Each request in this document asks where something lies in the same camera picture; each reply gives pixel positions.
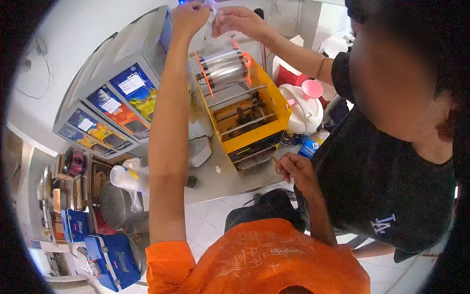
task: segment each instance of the blue cooler box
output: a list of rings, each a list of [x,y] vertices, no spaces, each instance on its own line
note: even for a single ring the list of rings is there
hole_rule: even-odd
[[[88,213],[65,209],[60,211],[60,215],[65,240],[69,243],[83,242],[88,235]]]
[[[87,236],[85,245],[90,259],[100,265],[101,285],[119,292],[141,279],[126,235]]]

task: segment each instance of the graphic print on shirt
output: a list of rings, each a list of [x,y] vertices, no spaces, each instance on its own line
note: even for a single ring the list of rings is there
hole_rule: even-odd
[[[219,260],[216,271],[217,277],[221,277],[233,273],[238,278],[245,277],[246,274],[251,272],[251,269],[256,269],[265,262],[269,262],[271,256],[282,256],[289,259],[293,255],[306,255],[313,254],[314,250],[309,246],[313,240],[306,236],[306,238],[289,235],[285,238],[279,237],[273,232],[260,232],[260,231],[246,231],[238,234],[237,239],[229,240],[223,238],[224,244],[221,246],[224,250],[233,255],[231,260]],[[245,243],[247,246],[240,249],[235,249],[235,244]],[[271,262],[268,267],[276,271],[279,263]]]
[[[383,218],[381,220],[375,219],[375,222],[370,221],[370,224],[372,228],[374,229],[374,232],[378,234],[385,234],[385,229],[391,227],[389,222],[394,222],[396,221],[395,214],[392,214],[389,217]]]

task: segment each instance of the stainless steel counter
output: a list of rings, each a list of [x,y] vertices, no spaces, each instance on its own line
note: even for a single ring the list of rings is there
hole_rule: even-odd
[[[283,181],[274,168],[274,159],[238,172],[217,137],[214,135],[210,141],[211,157],[201,166],[188,170],[188,175],[197,177],[197,185],[195,188],[185,188],[185,204],[244,193]],[[289,151],[297,153],[299,148],[300,146],[289,147],[280,144],[274,157],[279,159]],[[220,167],[220,173],[216,170],[217,166]]]

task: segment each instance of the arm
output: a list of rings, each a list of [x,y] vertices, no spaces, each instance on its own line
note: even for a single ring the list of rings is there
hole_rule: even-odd
[[[333,86],[331,79],[333,59],[292,43],[246,7],[219,8],[212,28],[214,37],[219,37],[232,30],[242,32],[246,36],[262,42],[296,70]]]
[[[374,241],[367,245],[352,250],[352,254],[355,258],[381,256],[394,252],[395,247],[393,247],[392,245],[380,243],[379,241]]]
[[[208,8],[180,5],[173,14],[172,39],[155,101],[149,139],[150,243],[186,241],[184,182],[188,168],[188,86],[186,62],[191,38],[204,25]],[[172,143],[162,138],[172,138]]]
[[[291,176],[294,178],[295,185],[307,200],[310,215],[310,236],[330,247],[336,246],[337,241],[329,221],[325,199],[310,160],[288,152],[277,162],[276,168],[280,170],[288,183],[290,183]]]

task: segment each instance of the black t-shirt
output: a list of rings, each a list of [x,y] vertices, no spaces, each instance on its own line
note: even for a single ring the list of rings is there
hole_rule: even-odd
[[[335,89],[354,103],[349,53],[332,68]],[[332,225],[396,247],[395,262],[437,243],[454,202],[453,163],[421,158],[411,143],[379,131],[355,105],[312,159]]]

